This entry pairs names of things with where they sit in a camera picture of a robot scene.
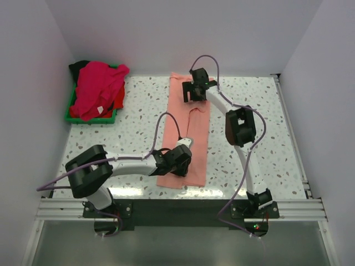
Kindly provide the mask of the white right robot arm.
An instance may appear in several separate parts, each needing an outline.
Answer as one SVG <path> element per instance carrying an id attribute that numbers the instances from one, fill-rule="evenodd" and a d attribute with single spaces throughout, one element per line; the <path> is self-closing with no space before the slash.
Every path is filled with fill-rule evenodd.
<path id="1" fill-rule="evenodd" d="M 234 104 L 221 90 L 217 80 L 209 79 L 204 68 L 190 69 L 192 81 L 182 84 L 184 102 L 209 101 L 225 116 L 225 136 L 239 156 L 244 174 L 241 183 L 246 184 L 247 211 L 259 218 L 273 199 L 262 175 L 254 148 L 261 141 L 257 139 L 254 114 L 260 113 L 249 105 Z"/>

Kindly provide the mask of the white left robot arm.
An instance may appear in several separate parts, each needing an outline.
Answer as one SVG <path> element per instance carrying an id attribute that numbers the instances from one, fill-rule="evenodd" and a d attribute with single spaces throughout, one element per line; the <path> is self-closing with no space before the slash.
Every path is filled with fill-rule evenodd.
<path id="1" fill-rule="evenodd" d="M 165 176 L 172 173 L 185 177 L 192 159 L 191 140 L 181 139 L 173 149 L 153 150 L 147 157 L 114 155 L 103 145 L 94 145 L 66 165 L 74 198 L 86 198 L 102 217 L 115 211 L 113 197 L 104 186 L 108 178 L 124 175 Z"/>

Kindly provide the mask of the salmon pink t-shirt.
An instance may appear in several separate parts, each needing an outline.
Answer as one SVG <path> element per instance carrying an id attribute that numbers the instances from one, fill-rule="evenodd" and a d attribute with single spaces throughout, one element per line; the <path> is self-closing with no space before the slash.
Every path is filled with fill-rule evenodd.
<path id="1" fill-rule="evenodd" d="M 171 73 L 168 108 L 172 116 L 167 116 L 164 124 L 163 147 L 173 148 L 178 140 L 176 128 L 181 137 L 189 137 L 194 143 L 191 147 L 192 159 L 186 177 L 172 173 L 157 178 L 161 187 L 182 189 L 184 186 L 203 187 L 206 184 L 207 146 L 210 125 L 210 102 L 184 102 L 182 84 L 192 81 L 190 75 Z"/>

